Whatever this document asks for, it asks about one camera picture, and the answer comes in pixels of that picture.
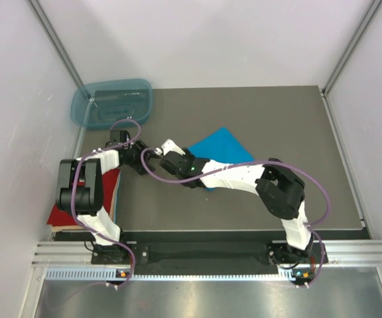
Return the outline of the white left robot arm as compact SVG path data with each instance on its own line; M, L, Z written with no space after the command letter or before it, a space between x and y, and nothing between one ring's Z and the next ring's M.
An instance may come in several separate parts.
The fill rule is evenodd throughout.
M78 225L91 232L95 239L94 253L120 263L129 256L129 247L122 242L121 228L103 206L103 177L108 172L118 172L124 165L140 175L145 174L141 153L147 145L142 140L132 139L127 131L115 130L110 133L105 147L105 150L94 150L83 160L61 160L55 204L58 210L69 214Z

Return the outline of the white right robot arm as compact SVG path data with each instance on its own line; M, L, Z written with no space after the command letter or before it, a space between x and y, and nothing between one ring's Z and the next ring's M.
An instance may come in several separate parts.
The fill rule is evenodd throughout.
M281 220L286 234L289 256L304 262L312 255L313 238L305 224L304 182L290 169L276 165L233 167L208 158L198 158L189 149L180 148L171 139L157 150L160 166L190 188L225 188L257 195L267 211Z

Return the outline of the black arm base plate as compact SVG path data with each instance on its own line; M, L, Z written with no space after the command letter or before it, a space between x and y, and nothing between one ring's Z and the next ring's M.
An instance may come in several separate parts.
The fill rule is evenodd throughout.
M121 240L138 265L162 260L244 260L260 265L328 260L316 238L299 250L286 243L283 231L127 231Z

